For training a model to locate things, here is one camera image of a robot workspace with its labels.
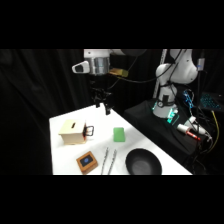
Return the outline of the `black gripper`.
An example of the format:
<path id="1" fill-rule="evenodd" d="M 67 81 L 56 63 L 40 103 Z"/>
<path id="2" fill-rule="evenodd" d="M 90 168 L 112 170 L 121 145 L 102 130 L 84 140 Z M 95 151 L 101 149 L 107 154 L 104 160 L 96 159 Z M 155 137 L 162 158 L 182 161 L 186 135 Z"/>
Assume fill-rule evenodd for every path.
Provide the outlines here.
<path id="1" fill-rule="evenodd" d="M 100 107 L 101 103 L 104 103 L 106 115 L 110 115 L 111 107 L 107 102 L 108 97 L 111 93 L 108 90 L 108 78 L 106 75 L 103 76 L 91 76 L 90 77 L 90 89 L 92 99 L 96 105 L 96 108 Z"/>

